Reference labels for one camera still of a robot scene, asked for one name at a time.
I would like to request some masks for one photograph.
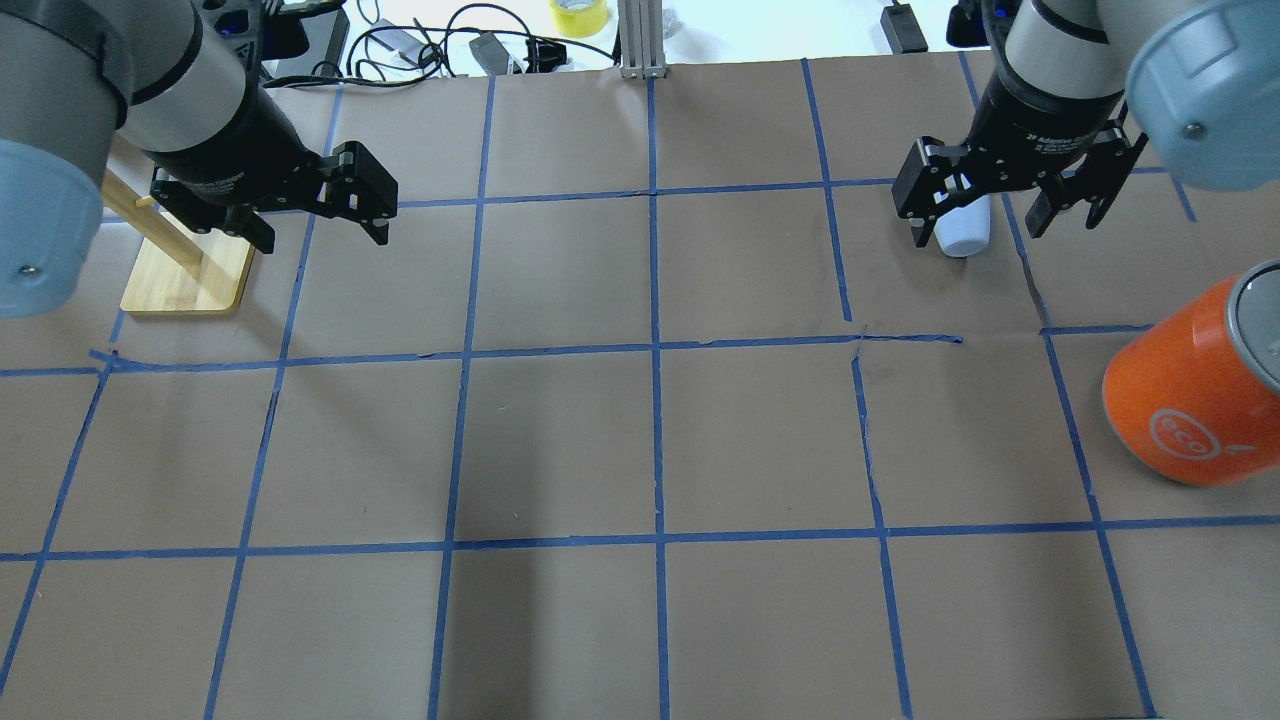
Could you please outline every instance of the wooden stand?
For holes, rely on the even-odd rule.
[[[253,246],[221,232],[180,231],[106,170],[102,202],[142,234],[120,309],[133,314],[223,315],[239,306]]]

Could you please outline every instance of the white logo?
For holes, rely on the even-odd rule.
[[[1151,439],[1174,457],[1212,460],[1222,454],[1222,445],[1213,433],[1187,413],[1157,410],[1151,416],[1149,429]]]

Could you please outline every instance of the wooden base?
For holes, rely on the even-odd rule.
[[[180,265],[143,238],[120,299],[122,310],[151,315],[224,315],[239,306],[253,261],[253,246],[218,231],[196,236],[179,229],[204,250],[200,263]]]

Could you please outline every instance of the yellow tape roll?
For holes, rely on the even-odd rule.
[[[556,31],[564,37],[586,37],[600,32],[609,19],[604,0],[548,0]]]

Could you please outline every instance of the orange cylinder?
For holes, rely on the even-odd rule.
[[[1280,466],[1280,260],[1129,343],[1102,400],[1124,445],[1174,480],[1224,486]]]

